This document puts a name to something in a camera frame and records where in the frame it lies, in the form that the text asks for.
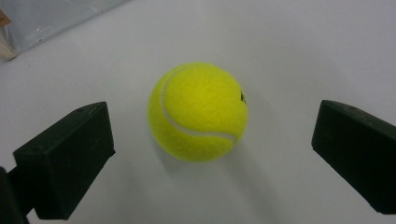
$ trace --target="tennis ball seam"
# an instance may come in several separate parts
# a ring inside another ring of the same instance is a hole
[[[186,69],[186,67],[181,67],[181,68],[177,69],[176,71],[174,71],[171,75],[169,75],[169,77],[166,79],[166,81],[165,81],[164,84],[163,84],[163,88],[161,89],[161,100],[160,100],[160,103],[161,103],[161,110],[162,110],[162,112],[163,112],[163,115],[166,117],[166,119],[167,119],[174,127],[176,127],[179,131],[181,131],[181,132],[183,132],[183,133],[187,133],[187,134],[193,135],[193,136],[202,136],[202,137],[204,137],[204,136],[214,136],[214,137],[226,138],[226,139],[231,140],[231,141],[233,142],[233,144],[235,144],[236,141],[237,141],[237,139],[236,139],[235,136],[233,136],[233,135],[230,134],[230,133],[220,133],[220,132],[198,132],[198,131],[195,131],[195,130],[191,130],[191,129],[188,129],[188,128],[185,128],[185,127],[179,125],[179,124],[178,124],[176,121],[174,121],[174,120],[172,119],[172,117],[168,114],[168,111],[166,110],[165,105],[164,105],[164,97],[165,97],[164,92],[165,92],[166,86],[167,86],[169,80],[172,78],[172,76],[174,76],[174,75],[177,74],[178,72],[183,71],[183,70],[185,70],[185,69]]]

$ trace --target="white surface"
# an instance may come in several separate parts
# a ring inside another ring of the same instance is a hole
[[[67,223],[395,223],[310,146],[322,99],[396,124],[395,11],[392,0],[132,1],[0,65],[0,164],[107,101],[117,154]],[[146,122],[157,79],[191,61],[232,73],[249,106],[242,142],[210,163],[168,156]]]

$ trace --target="felt texture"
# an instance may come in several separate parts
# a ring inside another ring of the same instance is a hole
[[[174,68],[159,80],[148,101],[154,138],[184,161],[211,161],[226,154],[247,122],[248,107],[240,85],[210,63]]]

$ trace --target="tennis ball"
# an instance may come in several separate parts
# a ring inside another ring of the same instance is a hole
[[[148,100],[158,144],[183,161],[211,161],[229,152],[248,122],[238,82],[210,63],[186,63],[165,74]]]

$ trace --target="black plastic block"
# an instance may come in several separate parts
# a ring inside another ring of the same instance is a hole
[[[375,211],[396,214],[396,127],[356,107],[322,101],[312,146]]]
[[[25,215],[21,213],[6,170],[0,167],[0,223],[25,224]]]
[[[105,102],[86,105],[14,152],[41,219],[68,219],[115,153]]]

